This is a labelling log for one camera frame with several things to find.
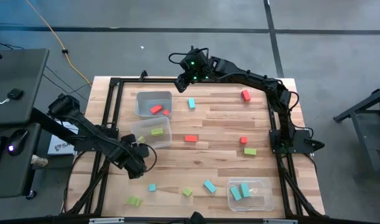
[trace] gray floor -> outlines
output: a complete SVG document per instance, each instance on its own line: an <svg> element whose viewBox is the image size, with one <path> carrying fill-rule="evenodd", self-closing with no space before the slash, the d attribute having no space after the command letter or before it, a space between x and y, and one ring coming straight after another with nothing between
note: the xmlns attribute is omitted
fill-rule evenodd
<svg viewBox="0 0 380 224"><path fill-rule="evenodd" d="M262 0L31 1L55 26L266 29ZM270 0L276 29L380 29L380 0ZM0 23L42 26L25 1L0 1ZM72 62L90 80L95 75L178 75L167 61L190 45L241 68L276 77L269 34L58 33ZM380 88L380 35L277 35L286 78L295 78L307 126L326 144L315 160L327 215L380 222L380 180L355 180L368 170L350 120L332 117ZM50 32L0 31L0 42L48 48L48 66L73 88L85 84L66 63ZM69 90L49 71L46 76ZM36 106L45 111L61 91L42 80ZM80 94L88 97L89 88ZM80 99L84 111L86 101ZM39 172L33 201L0 200L0 219L57 214L67 170Z"/></svg>

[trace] wooden table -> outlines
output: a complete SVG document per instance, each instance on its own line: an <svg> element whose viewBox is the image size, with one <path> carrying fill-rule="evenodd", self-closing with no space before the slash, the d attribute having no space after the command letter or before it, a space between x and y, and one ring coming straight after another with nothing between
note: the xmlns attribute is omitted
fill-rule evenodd
<svg viewBox="0 0 380 224"><path fill-rule="evenodd" d="M110 77L95 77L86 109L86 117L101 124ZM284 85L296 91L295 81L282 79ZM241 91L248 90L251 101L244 103ZM156 166L140 179L129 180L126 170L111 165L102 215L105 217L190 217L194 211L209 218L283 218L284 208L275 156L270 149L268 131L270 121L266 95L240 84L196 84L179 93L173 83L125 83L119 111L119 136L130 134L136 94L140 91L171 91L173 114L170 119L172 145L157 149ZM111 105L112 119L114 102ZM188 98L195 99L196 108L188 108ZM300 104L292 112L294 124L303 126ZM184 142L187 134L197 135L198 142ZM257 148L257 156L244 156L241 136L248 137L247 147ZM154 161L150 153L149 166ZM79 199L89 184L95 154L87 152L77 162L68 191L68 207ZM324 213L317 176L311 161L302 154L294 154L299 187L310 203ZM271 212L232 212L227 205L226 184L230 177L267 177L271 181L274 209ZM216 187L214 195L203 186L209 179ZM156 184L156 192L148 192L148 185ZM193 191L191 197L183 189ZM94 210L98 189L93 199ZM128 197L142 199L140 207L127 205ZM294 197L289 190L292 211Z"/></svg>

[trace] plastic bin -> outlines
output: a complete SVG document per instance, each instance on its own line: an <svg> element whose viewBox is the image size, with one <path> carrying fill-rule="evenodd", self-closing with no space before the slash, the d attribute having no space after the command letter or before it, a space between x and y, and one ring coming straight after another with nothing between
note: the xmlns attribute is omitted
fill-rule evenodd
<svg viewBox="0 0 380 224"><path fill-rule="evenodd" d="M249 197L243 197L241 184L247 183ZM242 198L235 201L230 188L237 186ZM271 211L274 208L270 180L265 177L236 177L227 181L227 201L229 209L234 212Z"/></svg>
<svg viewBox="0 0 380 224"><path fill-rule="evenodd" d="M156 105L164 108L157 114L152 114L150 109ZM169 110L170 114L164 115L164 110ZM141 91L136 95L135 114L144 119L158 118L166 116L172 117L172 93L169 91Z"/></svg>
<svg viewBox="0 0 380 224"><path fill-rule="evenodd" d="M152 136L151 130L155 128L163 128L164 133L161 136ZM136 121L131 125L131 131L138 139L143 136L146 139L146 144L154 149L167 147L172 144L172 132L170 130L170 121L166 117L146 119Z"/></svg>

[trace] cyan block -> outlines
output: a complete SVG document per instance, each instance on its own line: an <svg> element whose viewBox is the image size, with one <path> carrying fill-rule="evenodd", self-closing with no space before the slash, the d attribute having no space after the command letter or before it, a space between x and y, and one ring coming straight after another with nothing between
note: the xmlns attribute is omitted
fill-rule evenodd
<svg viewBox="0 0 380 224"><path fill-rule="evenodd" d="M195 108L195 100L194 98L189 98L188 99L188 105L191 109L194 109Z"/></svg>
<svg viewBox="0 0 380 224"><path fill-rule="evenodd" d="M206 180L204 183L205 187L210 191L210 193L215 193L216 187L210 182L210 180Z"/></svg>
<svg viewBox="0 0 380 224"><path fill-rule="evenodd" d="M148 186L148 191L153 192L157 190L157 185L156 184L150 184Z"/></svg>
<svg viewBox="0 0 380 224"><path fill-rule="evenodd" d="M230 191L233 194L235 200L239 200L242 198L236 186L230 188Z"/></svg>
<svg viewBox="0 0 380 224"><path fill-rule="evenodd" d="M242 190L242 195L244 197L249 197L249 188L247 183L242 183L241 184L241 190Z"/></svg>

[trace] yellow cable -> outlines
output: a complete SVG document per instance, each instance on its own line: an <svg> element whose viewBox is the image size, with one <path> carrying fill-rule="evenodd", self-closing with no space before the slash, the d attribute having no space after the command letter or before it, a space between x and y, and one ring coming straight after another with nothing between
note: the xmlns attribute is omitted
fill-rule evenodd
<svg viewBox="0 0 380 224"><path fill-rule="evenodd" d="M52 29L52 27L48 24L48 22L43 18L42 15L40 15L40 13L38 12L38 10L36 10L36 8L28 1L28 0L25 0L27 2L27 4L36 12L36 14L43 20L43 22L47 25L47 27L50 29L50 31L52 31L52 33L54 34L55 38L57 38L57 40L60 42L60 45L61 47L63 48L63 50L66 50L63 42L60 40L60 38L58 38L58 35L54 32L54 30ZM89 82L89 80L81 73L79 72L71 63L71 60L70 60L70 57L68 56L68 53L64 53L66 58L67 58L67 61L68 63L70 64L70 66L72 67L72 69L74 69L74 71L77 72L77 74L79 74L83 79L86 80L86 82L91 86L91 83Z"/></svg>

